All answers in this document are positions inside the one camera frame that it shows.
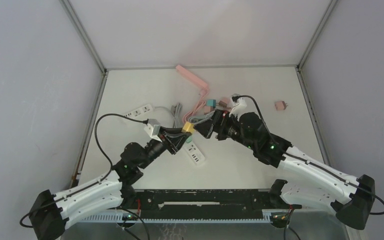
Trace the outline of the yellow plug adapter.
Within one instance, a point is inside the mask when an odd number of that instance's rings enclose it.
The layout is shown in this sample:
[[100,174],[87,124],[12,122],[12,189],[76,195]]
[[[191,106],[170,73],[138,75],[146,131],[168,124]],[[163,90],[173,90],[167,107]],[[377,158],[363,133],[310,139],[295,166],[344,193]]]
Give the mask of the yellow plug adapter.
[[181,132],[182,133],[189,133],[189,134],[193,134],[195,131],[194,129],[194,124],[189,122],[189,121],[186,121],[181,129]]

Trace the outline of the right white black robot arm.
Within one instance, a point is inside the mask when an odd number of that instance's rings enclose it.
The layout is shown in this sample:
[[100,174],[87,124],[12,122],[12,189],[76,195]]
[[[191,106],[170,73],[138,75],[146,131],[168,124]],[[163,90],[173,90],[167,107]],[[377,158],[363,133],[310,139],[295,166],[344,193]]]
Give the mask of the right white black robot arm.
[[296,174],[316,187],[300,189],[279,179],[281,188],[269,194],[275,208],[287,205],[323,209],[346,226],[364,230],[370,216],[384,215],[384,200],[376,195],[375,180],[363,174],[346,174],[308,156],[290,141],[270,132],[261,110],[252,96],[233,95],[230,109],[215,109],[194,129],[209,139],[232,139],[252,150],[253,156],[265,165]]

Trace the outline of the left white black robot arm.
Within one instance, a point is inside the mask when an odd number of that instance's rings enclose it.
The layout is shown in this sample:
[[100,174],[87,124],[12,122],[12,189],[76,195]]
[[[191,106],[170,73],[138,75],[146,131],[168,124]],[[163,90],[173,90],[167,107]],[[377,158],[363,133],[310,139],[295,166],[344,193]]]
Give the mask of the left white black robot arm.
[[84,184],[51,193],[41,192],[30,211],[19,221],[24,228],[34,230],[39,240],[56,240],[77,222],[103,210],[133,207],[137,193],[133,188],[148,167],[165,151],[175,155],[193,134],[194,125],[167,128],[155,119],[142,120],[151,140],[141,146],[127,144],[117,163],[111,163],[107,173]]

